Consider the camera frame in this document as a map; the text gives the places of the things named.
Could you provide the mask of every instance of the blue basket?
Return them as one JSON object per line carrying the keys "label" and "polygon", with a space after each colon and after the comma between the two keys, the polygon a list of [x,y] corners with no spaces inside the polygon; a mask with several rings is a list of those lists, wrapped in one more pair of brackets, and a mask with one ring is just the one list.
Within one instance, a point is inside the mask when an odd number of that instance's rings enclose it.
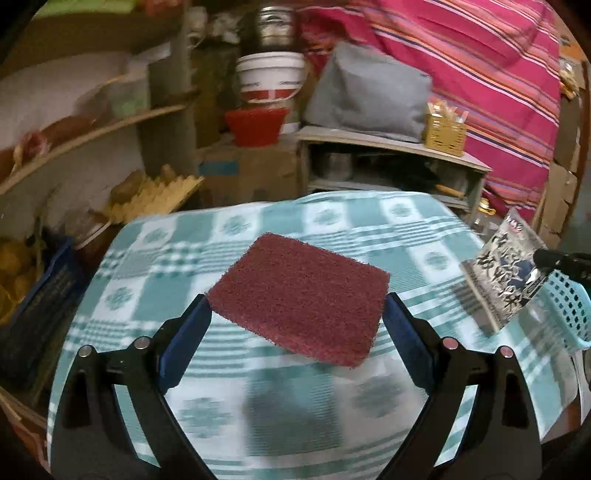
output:
{"label": "blue basket", "polygon": [[26,388],[57,325],[73,317],[87,286],[72,240],[61,238],[49,267],[0,328],[0,373]]}
{"label": "blue basket", "polygon": [[554,270],[535,297],[554,320],[569,354],[591,348],[591,300],[582,285]]}

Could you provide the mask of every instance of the table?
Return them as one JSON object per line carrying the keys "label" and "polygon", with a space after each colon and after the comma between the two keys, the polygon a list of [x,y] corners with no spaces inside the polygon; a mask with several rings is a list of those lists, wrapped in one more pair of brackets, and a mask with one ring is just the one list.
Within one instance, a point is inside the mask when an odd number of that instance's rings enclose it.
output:
{"label": "table", "polygon": [[[543,437],[577,393],[570,358],[527,309],[496,335],[459,262],[480,240],[424,193],[330,192],[278,203],[140,219],[114,240],[67,336],[51,393],[48,444],[76,351],[123,348],[153,335],[210,288],[262,233],[288,235],[391,274],[413,315],[440,336],[493,352],[510,345],[530,387]],[[118,400],[138,455],[155,462],[129,395]],[[475,391],[466,389],[440,462],[462,438]],[[413,425],[426,395],[384,326],[356,369],[294,355],[214,314],[180,385],[166,395],[180,426],[220,479],[374,479]]]}

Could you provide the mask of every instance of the gray pillow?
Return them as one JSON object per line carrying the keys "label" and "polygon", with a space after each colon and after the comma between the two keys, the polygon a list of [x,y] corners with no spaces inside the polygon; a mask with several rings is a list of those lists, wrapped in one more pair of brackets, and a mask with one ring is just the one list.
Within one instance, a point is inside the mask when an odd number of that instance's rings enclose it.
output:
{"label": "gray pillow", "polygon": [[421,142],[431,77],[376,50],[341,42],[304,119],[393,140]]}

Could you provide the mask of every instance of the striped fabric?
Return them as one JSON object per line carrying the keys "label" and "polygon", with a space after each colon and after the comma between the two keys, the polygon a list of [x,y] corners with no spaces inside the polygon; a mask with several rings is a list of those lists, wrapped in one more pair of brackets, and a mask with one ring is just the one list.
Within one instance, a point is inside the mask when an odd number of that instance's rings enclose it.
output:
{"label": "striped fabric", "polygon": [[[511,346],[530,388],[540,436],[577,394],[570,358],[526,308],[503,330],[480,328],[482,309],[459,269],[482,246],[430,195],[329,192],[138,219],[111,244],[63,346],[47,420],[77,350],[127,347],[179,316],[265,232],[346,255],[390,273],[390,291],[440,336],[494,352]],[[140,458],[156,463],[126,387],[119,408]],[[374,480],[426,402],[380,322],[355,369],[296,355],[224,319],[212,323],[181,383],[166,395],[187,438],[220,480]],[[475,398],[466,389],[440,462],[457,451]]]}
{"label": "striped fabric", "polygon": [[560,94],[554,12],[539,0],[351,0],[300,11],[320,71],[341,40],[372,46],[433,78],[434,98],[468,110],[466,151],[493,168],[501,214],[530,220],[552,159]]}

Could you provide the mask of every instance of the red bowl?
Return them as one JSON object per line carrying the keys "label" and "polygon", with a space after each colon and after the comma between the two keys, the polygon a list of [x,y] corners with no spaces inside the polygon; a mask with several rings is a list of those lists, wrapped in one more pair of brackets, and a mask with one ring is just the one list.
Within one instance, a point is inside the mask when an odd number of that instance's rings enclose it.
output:
{"label": "red bowl", "polygon": [[277,143],[288,108],[250,108],[226,112],[224,117],[239,147]]}

